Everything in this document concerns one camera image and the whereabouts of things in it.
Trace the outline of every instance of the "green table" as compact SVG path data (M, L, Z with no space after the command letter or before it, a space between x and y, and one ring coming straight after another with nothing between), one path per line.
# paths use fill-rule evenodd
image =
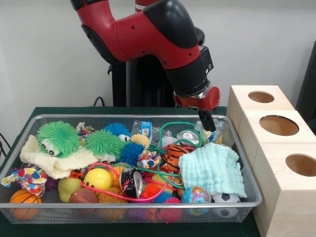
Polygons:
M213 112L225 115L226 107L218 107ZM183 108L116 108L116 107L85 107L85 108L35 108L28 122L17 136L12 149L16 146L31 118L41 114L112 114L112 115L196 115L195 111ZM251 237L260 236L256 222L250 213L242 223L183 223L183 224L108 224L108 225L12 225L0 213L0 236L211 236L211 237Z

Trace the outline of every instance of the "wooden box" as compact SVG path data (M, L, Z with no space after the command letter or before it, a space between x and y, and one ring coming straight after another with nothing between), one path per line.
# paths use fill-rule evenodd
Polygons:
M232 85L227 117L239 130L243 110L294 110L277 85Z
M261 143L253 171L263 202L253 209L261 236L316 236L316 143Z
M251 167L260 143L314 143L316 137L295 110L244 110L238 131Z

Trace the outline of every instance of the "soccer ball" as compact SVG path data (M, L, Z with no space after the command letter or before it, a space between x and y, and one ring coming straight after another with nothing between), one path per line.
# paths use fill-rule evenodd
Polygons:
M215 194L212 196L213 203L236 203L240 202L240 198L236 194ZM225 219L233 218L237 215L237 208L213 208L214 213Z

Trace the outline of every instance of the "smiley face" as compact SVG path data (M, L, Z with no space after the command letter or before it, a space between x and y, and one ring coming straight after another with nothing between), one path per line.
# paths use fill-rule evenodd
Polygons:
M89 171L83 182L89 187L100 190L106 190L110 188L113 183L110 173L101 168Z

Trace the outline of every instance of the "wire basket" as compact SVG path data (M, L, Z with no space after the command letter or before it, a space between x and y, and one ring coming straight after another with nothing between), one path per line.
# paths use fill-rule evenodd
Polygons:
M262 201L260 188L251 171L242 145L233 124L225 116L213 116L228 123L229 130L223 135L223 144L230 146L239 155L241 173L244 180L247 198L241 198L240 203L180 203L180 204L72 204L63 203L57 190L48 191L42 197L42 204L9 203L10 197L19 190L17 184L10 188L0 186L0 210L13 224L75 224L75 223L170 223L170 222L242 222L251 209ZM52 121L64 121L76 127L79 122L85 122L94 129L102 129L113 122L125 124L132 129L135 120L151 121L154 126L162 127L168 122L183 121L196 123L198 116L133 116L133 115L42 115L33 118L21 136L17 146L12 151L2 172L0 180L12 173L13 168L20 168L19 152L29 135L36 135L38 129ZM172 134L185 129L188 125L177 124L168 126ZM16 218L12 213L23 210L24 215Z

